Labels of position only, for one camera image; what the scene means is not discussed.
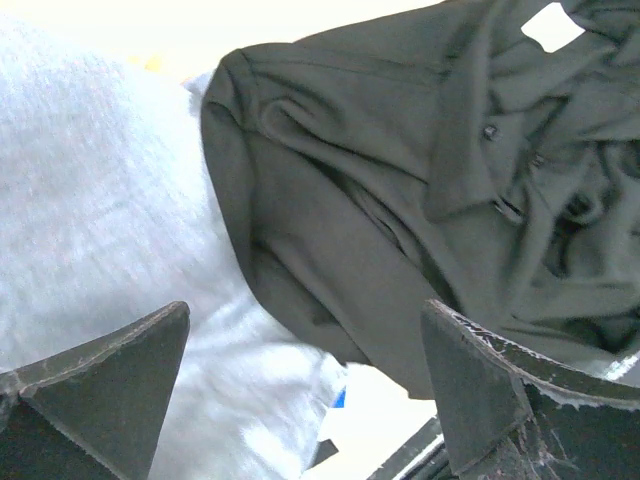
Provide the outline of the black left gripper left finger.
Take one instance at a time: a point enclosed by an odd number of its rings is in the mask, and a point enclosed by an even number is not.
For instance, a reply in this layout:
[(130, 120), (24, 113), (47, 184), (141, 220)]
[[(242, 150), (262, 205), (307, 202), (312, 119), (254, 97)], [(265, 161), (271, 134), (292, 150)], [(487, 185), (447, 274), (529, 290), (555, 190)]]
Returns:
[(2, 374), (2, 478), (147, 478), (189, 326), (173, 302)]

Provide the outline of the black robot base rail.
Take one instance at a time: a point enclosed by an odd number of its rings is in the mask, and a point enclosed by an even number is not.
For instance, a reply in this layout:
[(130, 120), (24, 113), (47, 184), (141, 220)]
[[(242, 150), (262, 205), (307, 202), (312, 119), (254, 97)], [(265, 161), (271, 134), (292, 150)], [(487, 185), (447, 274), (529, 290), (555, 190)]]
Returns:
[(318, 443), (312, 463), (302, 479), (409, 479), (423, 465), (435, 472), (446, 463), (444, 437), (438, 416), (430, 418), (404, 443), (381, 459), (364, 449), (364, 441), (355, 447), (338, 447), (330, 439)]

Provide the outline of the black shirt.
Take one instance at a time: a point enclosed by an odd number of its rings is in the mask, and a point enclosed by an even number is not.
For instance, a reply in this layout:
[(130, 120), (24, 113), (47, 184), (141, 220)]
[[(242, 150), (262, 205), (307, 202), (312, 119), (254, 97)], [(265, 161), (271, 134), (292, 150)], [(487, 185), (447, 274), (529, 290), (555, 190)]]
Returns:
[(205, 160), (240, 269), (298, 339), (432, 395), (437, 299), (606, 376), (639, 349), (639, 5), (445, 1), (222, 59)]

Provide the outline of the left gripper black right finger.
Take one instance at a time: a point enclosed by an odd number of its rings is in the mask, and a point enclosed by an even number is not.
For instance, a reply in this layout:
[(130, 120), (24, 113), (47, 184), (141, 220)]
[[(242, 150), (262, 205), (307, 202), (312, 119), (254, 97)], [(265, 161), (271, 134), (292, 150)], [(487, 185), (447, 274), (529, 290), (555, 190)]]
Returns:
[(421, 329), (458, 478), (638, 478), (637, 387), (560, 364), (438, 301)]

